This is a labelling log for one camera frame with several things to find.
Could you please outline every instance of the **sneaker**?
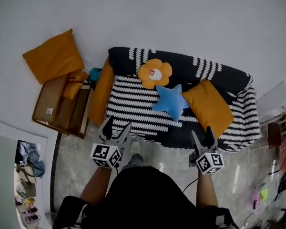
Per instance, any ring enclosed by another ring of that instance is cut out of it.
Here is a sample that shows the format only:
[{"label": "sneaker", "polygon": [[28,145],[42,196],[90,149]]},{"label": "sneaker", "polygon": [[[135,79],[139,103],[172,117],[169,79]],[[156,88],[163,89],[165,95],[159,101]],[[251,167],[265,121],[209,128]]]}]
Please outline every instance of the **sneaker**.
[{"label": "sneaker", "polygon": [[141,144],[140,142],[133,140],[132,143],[130,144],[130,152],[131,155],[139,154],[141,155]]}]

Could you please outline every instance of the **star-shaped pillow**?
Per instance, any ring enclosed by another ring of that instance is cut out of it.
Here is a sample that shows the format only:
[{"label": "star-shaped pillow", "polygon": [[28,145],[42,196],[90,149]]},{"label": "star-shaped pillow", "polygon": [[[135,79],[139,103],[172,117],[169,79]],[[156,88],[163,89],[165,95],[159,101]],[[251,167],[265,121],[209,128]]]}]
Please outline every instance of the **star-shaped pillow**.
[{"label": "star-shaped pillow", "polygon": [[182,88],[178,84],[173,89],[156,86],[160,96],[159,101],[152,107],[154,111],[166,111],[174,121],[178,121],[183,109],[189,108],[189,104],[181,95]]}]

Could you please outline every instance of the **tile floor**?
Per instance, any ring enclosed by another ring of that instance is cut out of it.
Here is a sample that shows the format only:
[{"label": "tile floor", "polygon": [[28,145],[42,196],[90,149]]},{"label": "tile floor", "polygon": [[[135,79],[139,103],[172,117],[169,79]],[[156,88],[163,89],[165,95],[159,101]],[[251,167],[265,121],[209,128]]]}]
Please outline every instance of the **tile floor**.
[{"label": "tile floor", "polygon": [[[96,170],[96,164],[89,158],[92,143],[97,140],[96,132],[97,127],[89,124],[84,139],[62,135],[54,180],[54,207],[56,210],[65,196],[79,196]],[[130,159],[130,149],[127,148],[130,142],[131,139],[128,138],[119,169]],[[142,155],[146,165],[160,169],[170,176],[181,190],[197,178],[197,168],[188,167],[190,150],[164,148],[147,143],[142,143],[142,145]],[[254,145],[263,145],[263,140],[259,140]],[[252,213],[248,204],[253,188],[262,182],[271,182],[271,176],[268,176],[268,173],[271,171],[273,160],[277,158],[276,150],[247,148],[238,153],[223,153],[223,155],[225,167],[213,176],[213,182],[219,206],[230,209],[234,221],[241,227],[245,219]],[[113,170],[110,184],[115,177],[116,171]],[[271,198],[275,195],[274,189],[271,190],[274,183],[270,183],[269,186],[269,197]],[[185,191],[186,196],[194,204],[196,186],[197,184],[194,183]],[[275,219],[278,216],[278,208],[282,207],[286,208],[286,192],[277,202],[272,201],[259,213],[250,216],[247,221],[249,225],[252,225],[258,218],[263,222],[270,218]]]}]

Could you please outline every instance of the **flower-shaped pillow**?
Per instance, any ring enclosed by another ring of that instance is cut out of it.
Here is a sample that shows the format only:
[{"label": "flower-shaped pillow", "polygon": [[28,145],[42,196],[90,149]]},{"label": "flower-shaped pillow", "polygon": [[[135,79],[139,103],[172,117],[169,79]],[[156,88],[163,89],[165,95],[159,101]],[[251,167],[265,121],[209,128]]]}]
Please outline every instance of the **flower-shaped pillow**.
[{"label": "flower-shaped pillow", "polygon": [[166,86],[169,83],[168,77],[172,73],[169,63],[162,63],[160,59],[150,59],[140,67],[138,77],[141,79],[143,87],[153,89],[156,85]]}]

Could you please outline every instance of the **black and white marker cube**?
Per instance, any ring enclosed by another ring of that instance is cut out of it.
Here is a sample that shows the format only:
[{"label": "black and white marker cube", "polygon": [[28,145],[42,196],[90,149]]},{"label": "black and white marker cube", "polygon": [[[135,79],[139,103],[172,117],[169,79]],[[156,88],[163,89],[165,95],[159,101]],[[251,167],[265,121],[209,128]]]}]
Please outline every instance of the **black and white marker cube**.
[{"label": "black and white marker cube", "polygon": [[215,174],[225,166],[223,155],[215,153],[204,153],[196,163],[202,174]]},{"label": "black and white marker cube", "polygon": [[117,146],[97,144],[92,145],[90,158],[100,167],[113,168],[121,157]]}]

